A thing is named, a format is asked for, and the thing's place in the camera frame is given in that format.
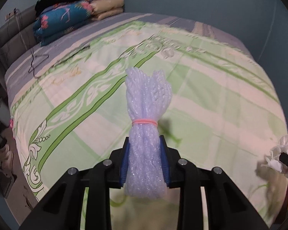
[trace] blue floral blanket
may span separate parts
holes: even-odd
[[[45,46],[88,23],[91,13],[90,0],[55,4],[45,9],[36,20],[34,36],[41,46]]]

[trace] green patterned bedsheet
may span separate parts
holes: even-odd
[[[198,167],[222,167],[271,225],[287,186],[285,177],[260,167],[264,155],[287,134],[271,81],[237,49],[140,21],[94,39],[90,48],[71,52],[12,105],[21,165],[37,199],[69,167],[93,167],[122,147],[131,128],[124,84],[127,67],[139,67],[149,75],[164,71],[173,99],[159,121],[160,134]],[[175,229],[178,201],[177,190],[157,201],[112,190],[114,229],[138,229],[144,223],[147,229]]]

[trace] tissue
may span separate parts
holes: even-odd
[[[132,121],[151,119],[158,121],[172,99],[171,85],[162,71],[150,77],[138,68],[126,69],[127,109]],[[160,138],[156,125],[132,125],[129,131],[129,162],[125,192],[129,196],[156,199],[165,195]]]
[[[280,154],[282,152],[288,154],[288,135],[282,136],[278,145],[270,150],[270,156],[266,156],[267,164],[263,166],[270,167],[288,178],[288,167],[280,161]]]

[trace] headboard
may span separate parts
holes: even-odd
[[[36,20],[34,7],[35,5],[20,11],[0,27],[0,65],[5,70],[30,47],[37,44],[32,29]]]

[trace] pink flower print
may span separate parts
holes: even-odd
[[[92,8],[92,6],[91,6],[90,3],[88,3],[88,2],[82,2],[81,5],[82,5],[82,7],[83,7],[84,9],[86,9],[89,13],[92,13],[92,12],[93,12],[93,8]]]
[[[42,28],[42,29],[45,29],[45,28],[48,27],[48,21],[47,21],[47,19],[48,19],[48,16],[46,16],[46,15],[43,15],[43,16],[42,16],[42,19],[41,19],[41,24],[42,24],[41,28]]]

